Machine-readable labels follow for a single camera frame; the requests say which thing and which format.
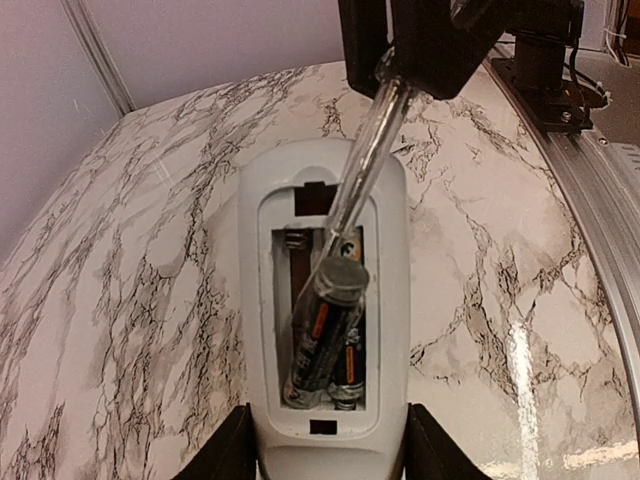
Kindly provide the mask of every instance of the wire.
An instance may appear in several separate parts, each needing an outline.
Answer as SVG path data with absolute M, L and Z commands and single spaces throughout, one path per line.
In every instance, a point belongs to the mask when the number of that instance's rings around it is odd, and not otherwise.
M 496 44 L 500 45 L 515 45 L 515 40 L 498 40 Z M 602 49 L 599 48 L 590 48 L 590 47 L 580 47 L 579 50 L 581 52 L 593 52 L 593 53 L 602 53 Z
M 565 63 L 564 66 L 569 69 L 571 68 L 571 66 L 568 63 Z M 583 80 L 584 82 L 588 83 L 596 92 L 598 92 L 598 94 L 602 97 L 602 99 L 605 101 L 605 104 L 608 104 L 608 98 L 609 98 L 609 94 L 607 93 L 607 91 L 604 89 L 604 87 L 602 86 L 602 83 L 600 82 L 596 82 L 593 78 L 585 75 L 584 73 L 582 73 L 580 70 L 576 70 L 576 77 L 580 78 L 581 80 Z
M 627 58 L 627 54 L 624 51 L 622 46 L 622 39 L 624 36 L 622 35 L 622 29 L 629 17 L 629 9 L 631 8 L 630 0 L 622 0 L 622 4 L 620 5 L 620 9 L 618 10 L 617 22 L 616 22 L 616 31 L 614 34 L 614 50 L 617 53 L 617 58 L 622 65 L 625 67 L 630 66 L 629 59 Z
M 606 29 L 605 30 L 605 37 L 604 37 L 604 43 L 607 47 L 607 51 L 609 52 L 609 54 L 618 62 L 618 63 L 622 63 L 622 60 L 620 59 L 620 57 L 618 56 L 618 53 L 613 49 L 613 47 L 611 46 L 611 41 L 609 40 L 609 36 L 611 35 L 610 30 Z
M 591 108 L 587 104 L 587 101 L 584 98 L 584 92 L 582 91 L 582 87 L 580 86 L 580 82 L 578 82 L 578 71 L 576 69 L 576 59 L 578 58 L 578 50 L 580 49 L 580 40 L 576 39 L 573 50 L 571 50 L 571 55 L 569 55 L 569 75 L 571 76 L 571 80 L 573 81 L 578 93 L 580 94 L 580 98 L 582 100 L 582 110 L 584 111 L 584 120 L 589 119 L 591 116 Z

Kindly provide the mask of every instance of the aa battery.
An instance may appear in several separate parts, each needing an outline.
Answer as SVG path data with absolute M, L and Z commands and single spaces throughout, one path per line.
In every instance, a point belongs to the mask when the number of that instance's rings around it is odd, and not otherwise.
M 343 257 L 364 263 L 362 229 L 357 228 L 340 248 Z M 358 399 L 364 394 L 366 378 L 366 321 L 365 315 L 347 332 L 345 345 L 333 369 L 327 389 L 338 410 L 355 410 Z
M 311 288 L 294 310 L 304 325 L 295 351 L 284 400 L 292 408 L 309 409 L 320 401 L 331 380 L 347 333 L 362 314 L 369 274 L 361 263 L 344 257 L 322 261 Z

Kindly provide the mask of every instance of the clear plastic rod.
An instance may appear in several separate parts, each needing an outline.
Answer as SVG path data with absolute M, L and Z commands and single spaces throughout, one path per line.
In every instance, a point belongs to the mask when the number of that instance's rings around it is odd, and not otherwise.
M 351 232 L 407 115 L 412 87 L 400 77 L 383 78 L 342 173 L 326 223 L 324 255 L 338 254 Z

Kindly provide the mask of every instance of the white wall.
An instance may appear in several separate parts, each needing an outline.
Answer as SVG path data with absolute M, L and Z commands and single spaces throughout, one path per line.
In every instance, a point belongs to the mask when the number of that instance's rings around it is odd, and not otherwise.
M 0 265 L 117 120 L 56 0 L 1 0 Z
M 584 0 L 584 24 L 580 47 L 602 49 L 609 1 L 613 0 Z
M 87 0 L 138 107 L 342 58 L 337 0 Z

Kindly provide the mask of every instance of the black bracket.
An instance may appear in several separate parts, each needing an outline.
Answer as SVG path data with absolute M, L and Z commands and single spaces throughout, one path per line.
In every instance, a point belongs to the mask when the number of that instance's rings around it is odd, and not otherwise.
M 526 89 L 517 84 L 514 59 L 494 58 L 491 66 L 541 131 L 580 133 L 593 128 L 581 108 L 585 93 L 580 93 L 572 81 L 561 80 L 558 90 Z
M 394 68 L 434 98 L 455 97 L 469 81 L 515 15 L 519 0 L 339 0 L 347 78 L 369 97 L 378 90 L 374 72 L 393 30 Z
M 407 480 L 491 480 L 423 405 L 409 404 L 404 444 Z M 239 406 L 173 480 L 255 480 L 257 459 L 251 408 Z

